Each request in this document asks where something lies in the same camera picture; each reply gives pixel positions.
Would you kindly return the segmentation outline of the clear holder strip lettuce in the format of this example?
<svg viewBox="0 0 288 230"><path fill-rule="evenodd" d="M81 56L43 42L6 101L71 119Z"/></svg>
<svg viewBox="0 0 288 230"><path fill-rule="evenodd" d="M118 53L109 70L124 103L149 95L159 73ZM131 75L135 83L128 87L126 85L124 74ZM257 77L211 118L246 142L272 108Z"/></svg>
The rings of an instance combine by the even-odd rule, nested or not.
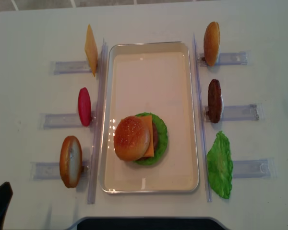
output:
<svg viewBox="0 0 288 230"><path fill-rule="evenodd" d="M277 178L274 159L234 161L233 178Z"/></svg>

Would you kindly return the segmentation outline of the orange cheese slice on tray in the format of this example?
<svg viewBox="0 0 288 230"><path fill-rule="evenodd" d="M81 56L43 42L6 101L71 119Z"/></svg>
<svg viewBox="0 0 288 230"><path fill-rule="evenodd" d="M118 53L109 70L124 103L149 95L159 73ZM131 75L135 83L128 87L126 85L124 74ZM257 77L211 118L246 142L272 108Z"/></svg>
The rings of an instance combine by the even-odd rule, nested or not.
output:
<svg viewBox="0 0 288 230"><path fill-rule="evenodd" d="M140 118L145 122L147 127L149 128L150 133L150 142L146 153L142 158L150 158L154 157L154 130L153 130L153 121L151 115L140 116Z"/></svg>

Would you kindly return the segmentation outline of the upright bun half left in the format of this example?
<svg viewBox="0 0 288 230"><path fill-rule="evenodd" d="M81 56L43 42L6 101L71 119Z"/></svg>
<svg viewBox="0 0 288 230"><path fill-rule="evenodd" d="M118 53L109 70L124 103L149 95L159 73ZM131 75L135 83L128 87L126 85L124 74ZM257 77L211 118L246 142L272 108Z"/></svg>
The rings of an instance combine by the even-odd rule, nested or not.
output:
<svg viewBox="0 0 288 230"><path fill-rule="evenodd" d="M75 188L82 173L82 148L76 136L67 136L60 151L60 177L67 188Z"/></svg>

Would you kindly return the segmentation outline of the clear holder strip patty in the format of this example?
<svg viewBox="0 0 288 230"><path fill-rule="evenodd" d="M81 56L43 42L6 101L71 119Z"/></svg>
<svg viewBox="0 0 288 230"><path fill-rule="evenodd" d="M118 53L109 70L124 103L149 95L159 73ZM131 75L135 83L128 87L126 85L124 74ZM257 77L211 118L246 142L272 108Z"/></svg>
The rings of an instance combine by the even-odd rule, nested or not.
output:
<svg viewBox="0 0 288 230"><path fill-rule="evenodd" d="M220 122L223 121L258 121L264 119L261 103L248 105L223 106Z"/></svg>

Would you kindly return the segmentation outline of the golden bun right one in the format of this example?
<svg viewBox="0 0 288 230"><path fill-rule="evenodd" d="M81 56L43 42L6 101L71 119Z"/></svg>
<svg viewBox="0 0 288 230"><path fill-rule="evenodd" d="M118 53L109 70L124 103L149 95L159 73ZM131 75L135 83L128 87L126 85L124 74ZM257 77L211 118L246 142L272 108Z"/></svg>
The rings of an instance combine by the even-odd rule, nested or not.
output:
<svg viewBox="0 0 288 230"><path fill-rule="evenodd" d="M211 22L204 34L204 58L209 66L214 66L218 59L220 30L217 22Z"/></svg>

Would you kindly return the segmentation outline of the golden bun one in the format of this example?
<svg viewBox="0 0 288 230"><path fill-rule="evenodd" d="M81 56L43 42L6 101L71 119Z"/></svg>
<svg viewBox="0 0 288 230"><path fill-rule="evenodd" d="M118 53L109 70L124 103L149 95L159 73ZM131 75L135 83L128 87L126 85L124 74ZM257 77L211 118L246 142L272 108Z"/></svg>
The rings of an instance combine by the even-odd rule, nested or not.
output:
<svg viewBox="0 0 288 230"><path fill-rule="evenodd" d="M149 128L137 116L120 121L114 133L114 149L122 161L136 161L146 153L150 142Z"/></svg>
<svg viewBox="0 0 288 230"><path fill-rule="evenodd" d="M211 22L204 34L204 58L209 66L214 66L218 59L220 30L217 22Z"/></svg>

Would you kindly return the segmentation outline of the clear holder strip left bun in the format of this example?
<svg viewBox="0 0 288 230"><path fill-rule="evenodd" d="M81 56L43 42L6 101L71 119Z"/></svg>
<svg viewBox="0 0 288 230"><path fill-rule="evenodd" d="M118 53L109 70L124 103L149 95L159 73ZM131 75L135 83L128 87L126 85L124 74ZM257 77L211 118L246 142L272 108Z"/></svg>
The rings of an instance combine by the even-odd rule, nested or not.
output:
<svg viewBox="0 0 288 230"><path fill-rule="evenodd" d="M30 179L60 180L60 164L58 162L31 162Z"/></svg>

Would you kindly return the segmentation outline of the clear holder strip cheese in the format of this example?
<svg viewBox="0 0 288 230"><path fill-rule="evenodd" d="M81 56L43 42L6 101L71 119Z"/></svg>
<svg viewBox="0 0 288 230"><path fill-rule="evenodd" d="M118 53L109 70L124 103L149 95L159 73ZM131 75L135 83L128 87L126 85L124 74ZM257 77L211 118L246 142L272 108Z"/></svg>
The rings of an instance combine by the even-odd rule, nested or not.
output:
<svg viewBox="0 0 288 230"><path fill-rule="evenodd" d="M52 61L50 70L54 75L92 72L87 61Z"/></svg>

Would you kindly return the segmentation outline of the long clear rail left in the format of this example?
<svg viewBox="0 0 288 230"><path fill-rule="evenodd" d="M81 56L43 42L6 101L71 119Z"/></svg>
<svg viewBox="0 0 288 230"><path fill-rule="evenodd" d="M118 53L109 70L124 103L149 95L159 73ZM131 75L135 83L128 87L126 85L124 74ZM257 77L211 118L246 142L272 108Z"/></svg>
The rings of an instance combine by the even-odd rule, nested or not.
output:
<svg viewBox="0 0 288 230"><path fill-rule="evenodd" d="M103 40L98 67L99 87L98 87L98 98L95 111L93 151L91 155L90 177L89 177L88 197L87 197L88 204L93 204L95 203L96 200L98 163L99 163L99 155L101 151L103 127L104 127L105 96L107 87L107 65L108 65L108 45L107 42Z"/></svg>

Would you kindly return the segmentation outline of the upright orange cheese slice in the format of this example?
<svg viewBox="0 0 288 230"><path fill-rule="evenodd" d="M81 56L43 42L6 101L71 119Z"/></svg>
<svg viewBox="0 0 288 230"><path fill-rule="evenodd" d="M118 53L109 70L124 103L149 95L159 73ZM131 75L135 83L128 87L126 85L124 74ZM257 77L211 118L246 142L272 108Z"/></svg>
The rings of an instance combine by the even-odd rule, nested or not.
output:
<svg viewBox="0 0 288 230"><path fill-rule="evenodd" d="M95 77L97 64L98 64L98 50L97 50L93 30L90 24L88 25L87 32L86 32L86 41L85 41L84 50L85 50L92 74Z"/></svg>

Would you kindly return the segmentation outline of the upright brown meat patty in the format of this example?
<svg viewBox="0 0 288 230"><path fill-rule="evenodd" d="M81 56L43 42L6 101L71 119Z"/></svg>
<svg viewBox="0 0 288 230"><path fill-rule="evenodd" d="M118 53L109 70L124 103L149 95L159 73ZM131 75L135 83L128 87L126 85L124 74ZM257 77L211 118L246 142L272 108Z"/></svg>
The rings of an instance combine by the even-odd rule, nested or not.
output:
<svg viewBox="0 0 288 230"><path fill-rule="evenodd" d="M222 113L222 97L220 82L212 79L208 86L208 115L212 123L218 123Z"/></svg>

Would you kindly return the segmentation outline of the white rectangular serving tray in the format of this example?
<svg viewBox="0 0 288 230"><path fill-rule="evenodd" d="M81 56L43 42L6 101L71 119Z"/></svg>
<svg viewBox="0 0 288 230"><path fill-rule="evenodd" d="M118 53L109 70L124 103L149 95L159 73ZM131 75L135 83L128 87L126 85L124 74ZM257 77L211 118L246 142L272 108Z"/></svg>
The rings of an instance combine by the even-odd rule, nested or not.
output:
<svg viewBox="0 0 288 230"><path fill-rule="evenodd" d="M119 122L143 112L166 124L168 145L151 165L121 161ZM183 42L116 45L109 52L100 143L99 183L108 194L191 192L199 183L192 75Z"/></svg>

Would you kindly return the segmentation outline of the upright red tomato slice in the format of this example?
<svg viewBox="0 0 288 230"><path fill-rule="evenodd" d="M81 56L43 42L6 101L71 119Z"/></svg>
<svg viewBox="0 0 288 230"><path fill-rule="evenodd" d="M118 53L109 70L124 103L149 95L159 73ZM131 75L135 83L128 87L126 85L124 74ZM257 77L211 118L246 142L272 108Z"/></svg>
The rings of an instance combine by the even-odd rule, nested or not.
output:
<svg viewBox="0 0 288 230"><path fill-rule="evenodd" d="M88 89L83 87L78 95L78 113L83 126L89 126L91 123L91 100Z"/></svg>

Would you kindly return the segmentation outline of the green lettuce leaf on tray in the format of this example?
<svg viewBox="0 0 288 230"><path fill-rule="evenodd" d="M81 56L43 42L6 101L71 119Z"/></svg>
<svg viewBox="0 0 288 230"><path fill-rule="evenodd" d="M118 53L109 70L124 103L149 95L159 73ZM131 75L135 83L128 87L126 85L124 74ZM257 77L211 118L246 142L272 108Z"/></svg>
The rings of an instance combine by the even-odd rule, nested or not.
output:
<svg viewBox="0 0 288 230"><path fill-rule="evenodd" d="M136 116L140 117L140 116L145 116L145 115L151 115L152 121L156 125L157 132L158 132L158 146L155 152L155 156L153 158L146 159L146 160L138 159L134 162L139 165L148 166L148 165L153 165L159 162L162 159L163 155L165 154L165 151L168 146L168 130L167 130L167 126L165 122L159 116L153 113L144 112L144 113L139 113Z"/></svg>

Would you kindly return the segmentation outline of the golden top bun one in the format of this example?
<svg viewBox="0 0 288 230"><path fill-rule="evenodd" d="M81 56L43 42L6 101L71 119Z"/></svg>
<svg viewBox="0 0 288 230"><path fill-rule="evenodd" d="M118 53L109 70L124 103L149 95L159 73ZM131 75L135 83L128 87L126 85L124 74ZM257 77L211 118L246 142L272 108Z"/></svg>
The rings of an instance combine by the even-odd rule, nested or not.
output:
<svg viewBox="0 0 288 230"><path fill-rule="evenodd" d="M137 116L120 121L114 133L114 149L122 161L136 161L146 153L150 142L149 128Z"/></svg>

